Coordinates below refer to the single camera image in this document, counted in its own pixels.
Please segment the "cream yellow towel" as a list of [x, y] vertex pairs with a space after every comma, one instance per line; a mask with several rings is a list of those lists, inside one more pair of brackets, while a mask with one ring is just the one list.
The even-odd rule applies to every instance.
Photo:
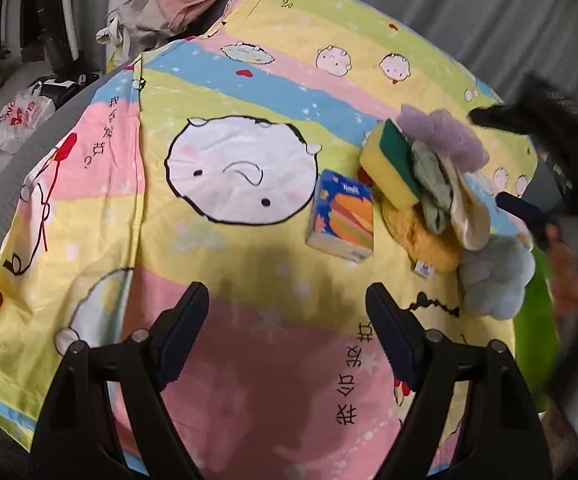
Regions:
[[449, 209], [450, 223], [459, 244], [469, 252], [476, 252], [488, 242], [490, 213], [453, 162], [443, 156], [440, 162], [453, 193]]

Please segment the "grey curtain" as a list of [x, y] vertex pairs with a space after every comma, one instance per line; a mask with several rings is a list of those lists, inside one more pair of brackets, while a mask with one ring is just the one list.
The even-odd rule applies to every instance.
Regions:
[[362, 0], [450, 54], [504, 100], [527, 73], [578, 92], [578, 0]]

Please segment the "pile of pink beige clothes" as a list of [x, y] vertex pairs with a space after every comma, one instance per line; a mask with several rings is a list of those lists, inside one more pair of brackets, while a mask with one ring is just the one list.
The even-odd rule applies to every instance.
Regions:
[[109, 12], [96, 42], [109, 47], [109, 62], [120, 65], [157, 49], [184, 32], [216, 0], [126, 0]]

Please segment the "white red plastic bag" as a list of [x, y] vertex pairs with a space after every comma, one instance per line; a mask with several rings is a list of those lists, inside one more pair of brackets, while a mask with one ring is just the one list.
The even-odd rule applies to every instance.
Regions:
[[53, 100], [42, 95], [40, 82], [19, 91], [1, 110], [0, 152], [15, 155], [55, 110]]

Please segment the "orange round fluffy cloth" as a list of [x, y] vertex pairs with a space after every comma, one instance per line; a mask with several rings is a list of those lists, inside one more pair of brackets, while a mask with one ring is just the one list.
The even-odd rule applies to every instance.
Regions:
[[464, 248], [452, 229], [446, 228], [441, 234], [429, 231], [418, 205], [400, 210], [384, 198], [380, 211], [389, 234], [413, 263], [429, 264], [438, 273], [457, 270]]

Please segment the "tissue pack with burger print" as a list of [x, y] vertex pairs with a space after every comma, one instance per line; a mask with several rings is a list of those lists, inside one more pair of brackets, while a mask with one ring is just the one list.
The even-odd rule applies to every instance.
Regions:
[[373, 191], [362, 182], [324, 170], [318, 178], [306, 244], [328, 255], [362, 262], [374, 252]]

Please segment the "yellow green dish sponge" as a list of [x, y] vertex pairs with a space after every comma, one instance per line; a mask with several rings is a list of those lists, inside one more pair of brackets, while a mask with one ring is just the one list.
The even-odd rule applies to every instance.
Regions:
[[411, 147], [392, 120], [379, 122], [368, 133], [359, 165], [397, 210], [419, 203], [421, 191], [413, 173]]

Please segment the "light blue plush elephant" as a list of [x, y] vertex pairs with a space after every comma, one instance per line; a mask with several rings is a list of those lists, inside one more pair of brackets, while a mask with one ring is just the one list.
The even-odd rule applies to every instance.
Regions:
[[492, 234], [487, 244], [465, 252], [458, 266], [464, 310], [497, 321], [512, 320], [521, 310], [535, 259], [518, 237]]

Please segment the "green cardboard box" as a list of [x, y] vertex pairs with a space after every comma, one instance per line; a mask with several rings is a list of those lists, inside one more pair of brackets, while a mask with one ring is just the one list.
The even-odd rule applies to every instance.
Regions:
[[559, 359], [559, 336], [552, 316], [550, 265], [539, 248], [532, 250], [535, 271], [524, 288], [522, 308], [513, 319], [516, 361], [536, 411], [548, 408], [546, 386]]

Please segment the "purple mesh bath sponge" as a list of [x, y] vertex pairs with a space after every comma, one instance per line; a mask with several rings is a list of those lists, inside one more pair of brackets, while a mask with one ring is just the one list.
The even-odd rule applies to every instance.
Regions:
[[472, 174], [490, 161], [490, 155], [478, 136], [448, 110], [426, 114], [403, 104], [396, 124], [409, 139], [423, 142], [436, 154], [448, 158], [462, 172]]

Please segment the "grey green small cloth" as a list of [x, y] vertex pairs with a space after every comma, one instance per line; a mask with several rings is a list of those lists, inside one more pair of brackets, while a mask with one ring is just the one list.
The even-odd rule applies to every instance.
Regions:
[[427, 229], [442, 234], [449, 222], [453, 191], [444, 174], [438, 155], [421, 141], [411, 144], [414, 176], [421, 186], [420, 203]]

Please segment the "colourful cartoon bed sheet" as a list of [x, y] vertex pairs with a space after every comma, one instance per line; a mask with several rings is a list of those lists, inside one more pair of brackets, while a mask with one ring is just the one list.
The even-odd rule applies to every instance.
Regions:
[[[413, 395], [370, 332], [385, 284], [426, 328], [514, 344], [462, 310], [457, 273], [415, 272], [359, 165], [403, 104], [497, 102], [464, 66], [357, 0], [229, 0], [197, 37], [135, 58], [15, 182], [0, 248], [0, 428], [31, 445], [69, 344], [114, 344], [193, 282], [207, 322], [163, 401], [209, 479], [370, 479]], [[332, 170], [373, 191], [362, 262], [306, 244]]]

